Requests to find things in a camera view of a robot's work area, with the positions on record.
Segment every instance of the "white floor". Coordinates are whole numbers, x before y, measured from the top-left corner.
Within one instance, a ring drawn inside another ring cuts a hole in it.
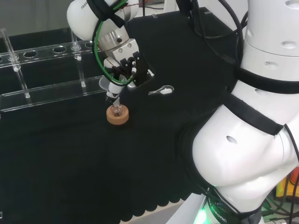
[[[149,6],[149,7],[163,8],[163,7],[164,7],[164,4],[151,5],[151,6]],[[161,13],[163,13],[163,12],[164,12],[164,10],[162,10],[162,9],[145,8],[145,15],[146,15],[146,16],[147,16],[147,15],[153,15],[153,14],[161,14]],[[142,8],[139,8],[136,17],[141,17],[141,16],[143,16]]]

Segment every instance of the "hole in rack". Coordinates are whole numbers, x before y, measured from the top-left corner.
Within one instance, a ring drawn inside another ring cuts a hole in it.
[[[35,50],[24,53],[24,57],[26,57],[26,58],[33,58],[36,55],[37,55],[37,52]]]
[[[238,144],[237,140],[231,136],[226,136],[226,139],[232,144],[235,144],[235,145]]]
[[[64,46],[59,46],[57,48],[53,48],[53,52],[57,54],[64,53],[66,51],[66,48]]]
[[[90,43],[86,43],[85,46],[86,46],[87,48],[92,48],[92,47],[93,47],[93,43],[91,43],[91,42],[90,42]]]

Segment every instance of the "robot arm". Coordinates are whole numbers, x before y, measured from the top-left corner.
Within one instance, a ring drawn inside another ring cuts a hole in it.
[[[67,11],[67,20],[72,31],[79,38],[90,41],[92,41],[99,21],[88,4],[91,1],[99,0],[74,0]],[[106,0],[105,2],[108,6],[117,4],[116,0]],[[138,0],[128,0],[126,5],[121,7],[115,15],[124,22],[128,22],[137,15],[138,5]],[[127,85],[129,89],[134,89],[154,76],[139,53],[136,40],[129,38],[125,26],[118,27],[111,19],[103,21],[99,37],[95,42],[107,56],[103,63],[105,70],[109,71],[115,79],[126,82],[132,77],[132,72],[136,72],[133,82]],[[136,62],[137,69],[131,68],[132,61]],[[123,88],[124,86],[110,82],[107,96],[115,99]]]

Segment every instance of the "black fabric surface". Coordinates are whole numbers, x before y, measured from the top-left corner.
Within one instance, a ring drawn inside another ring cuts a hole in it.
[[[229,32],[212,14],[209,35]],[[6,224],[116,224],[190,195],[174,155],[174,134],[209,118],[224,88],[235,84],[223,63],[178,12],[136,18],[128,29],[155,79],[121,102],[130,111],[121,127],[106,121],[105,93],[1,114],[0,210]],[[15,36],[15,50],[69,42],[65,30]],[[235,37],[211,43],[233,56]],[[86,77],[99,75],[92,56]],[[78,79],[72,58],[22,66],[29,88]],[[169,96],[148,97],[162,85]],[[20,87],[11,68],[0,70],[0,92]]]

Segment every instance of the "yellow object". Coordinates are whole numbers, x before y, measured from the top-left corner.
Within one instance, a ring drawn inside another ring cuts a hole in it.
[[[283,197],[284,196],[284,192],[285,192],[285,181],[286,181],[286,177],[278,183],[278,185],[276,186],[276,197]],[[294,184],[292,184],[290,181],[289,181],[289,184],[288,184],[288,190],[286,192],[286,196],[293,196],[293,190],[294,190]],[[296,197],[299,198],[299,186],[297,186],[297,189],[296,189]]]

